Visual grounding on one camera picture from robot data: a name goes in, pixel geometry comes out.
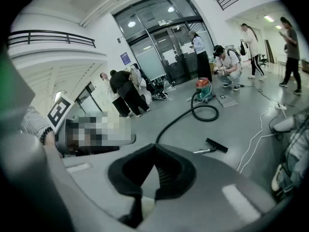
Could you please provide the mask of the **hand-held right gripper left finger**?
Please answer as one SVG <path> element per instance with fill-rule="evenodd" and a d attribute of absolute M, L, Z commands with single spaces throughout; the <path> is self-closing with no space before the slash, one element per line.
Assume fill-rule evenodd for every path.
<path fill-rule="evenodd" d="M 158 217 L 146 203 L 147 217 L 136 228 L 131 221 L 135 199 L 119 194 L 108 178 L 108 168 L 120 158 L 136 153 L 134 146 L 118 151 L 61 159 L 58 151 L 45 148 L 46 166 L 61 207 L 51 232 L 158 232 Z"/>

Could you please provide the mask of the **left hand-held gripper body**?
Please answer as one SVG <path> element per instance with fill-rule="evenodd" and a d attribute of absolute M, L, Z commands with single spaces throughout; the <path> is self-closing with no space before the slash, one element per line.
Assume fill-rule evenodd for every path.
<path fill-rule="evenodd" d="M 47 114 L 55 133 L 55 145 L 64 156 L 85 156 L 119 150 L 133 144 L 136 135 L 130 121 L 116 112 L 91 111 L 73 116 L 74 102 L 60 95 Z"/>

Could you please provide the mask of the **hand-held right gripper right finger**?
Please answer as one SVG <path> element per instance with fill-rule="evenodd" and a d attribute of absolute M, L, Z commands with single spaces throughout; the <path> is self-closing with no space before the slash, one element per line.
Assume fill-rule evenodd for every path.
<path fill-rule="evenodd" d="M 196 177 L 181 197 L 159 200 L 138 226 L 141 232 L 234 232 L 262 218 L 276 206 L 258 184 L 226 163 L 165 145 L 192 162 Z"/>

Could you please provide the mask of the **black vacuum floor nozzle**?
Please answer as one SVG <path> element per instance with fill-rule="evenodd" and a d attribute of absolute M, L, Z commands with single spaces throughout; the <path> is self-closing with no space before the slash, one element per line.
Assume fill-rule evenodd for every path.
<path fill-rule="evenodd" d="M 211 147 L 209 149 L 207 149 L 208 152 L 214 152 L 214 151 L 221 151 L 223 153 L 227 153 L 228 152 L 228 148 L 223 146 L 222 144 L 211 140 L 209 138 L 206 139 L 206 143 L 208 143 Z"/>

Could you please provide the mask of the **person's left forearm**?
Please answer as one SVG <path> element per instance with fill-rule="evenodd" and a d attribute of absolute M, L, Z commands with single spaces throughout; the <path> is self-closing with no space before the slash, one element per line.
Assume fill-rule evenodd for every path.
<path fill-rule="evenodd" d="M 20 130 L 22 133 L 28 133 L 36 136 L 42 145 L 56 148 L 55 133 L 47 120 L 30 105 L 21 122 Z"/>

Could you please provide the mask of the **red and green vacuum cleaner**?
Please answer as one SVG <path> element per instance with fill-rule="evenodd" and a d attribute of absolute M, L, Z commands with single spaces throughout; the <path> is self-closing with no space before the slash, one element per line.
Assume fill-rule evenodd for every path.
<path fill-rule="evenodd" d="M 196 82 L 196 94 L 194 100 L 199 102 L 208 102 L 212 98 L 212 84 L 208 78 L 202 77 Z"/>

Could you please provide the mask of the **grey floor mat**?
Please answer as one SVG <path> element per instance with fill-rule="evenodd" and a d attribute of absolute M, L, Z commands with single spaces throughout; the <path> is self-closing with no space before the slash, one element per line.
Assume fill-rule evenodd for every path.
<path fill-rule="evenodd" d="M 217 96 L 216 99 L 224 108 L 238 105 L 238 103 L 233 98 L 231 98 L 229 95 L 220 95 L 220 96 Z"/>

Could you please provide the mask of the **white paper notice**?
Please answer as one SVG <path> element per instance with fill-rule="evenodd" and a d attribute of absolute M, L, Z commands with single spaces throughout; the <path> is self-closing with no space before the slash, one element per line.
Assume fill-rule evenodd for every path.
<path fill-rule="evenodd" d="M 169 51 L 163 52 L 162 54 L 164 56 L 164 60 L 168 62 L 168 65 L 171 65 L 177 62 L 175 58 L 176 55 L 175 55 L 174 50 L 169 50 Z"/>
<path fill-rule="evenodd" d="M 195 53 L 195 49 L 192 48 L 192 44 L 191 43 L 185 43 L 181 46 L 181 51 L 183 54 L 191 54 L 191 53 Z"/>

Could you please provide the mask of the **glass entrance door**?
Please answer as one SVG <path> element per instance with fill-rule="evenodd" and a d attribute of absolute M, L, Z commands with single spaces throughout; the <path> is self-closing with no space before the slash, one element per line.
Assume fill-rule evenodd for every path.
<path fill-rule="evenodd" d="M 191 43 L 188 36 L 194 30 L 211 56 L 213 39 L 190 0 L 142 0 L 113 15 L 137 63 L 150 80 L 165 77 L 178 85 L 197 78 L 197 54 L 183 54 L 181 46 Z M 174 20 L 160 27 L 159 21 Z M 174 50 L 176 63 L 168 65 L 163 52 Z"/>

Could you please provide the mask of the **dark leaning board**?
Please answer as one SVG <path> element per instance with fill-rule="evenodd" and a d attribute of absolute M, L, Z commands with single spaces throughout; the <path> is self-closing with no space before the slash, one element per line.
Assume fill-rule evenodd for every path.
<path fill-rule="evenodd" d="M 264 40 L 264 43 L 265 43 L 267 59 L 268 59 L 269 63 L 275 63 L 274 57 L 273 57 L 273 53 L 272 53 L 272 50 L 271 50 L 271 46 L 269 44 L 269 41 L 268 40 Z"/>

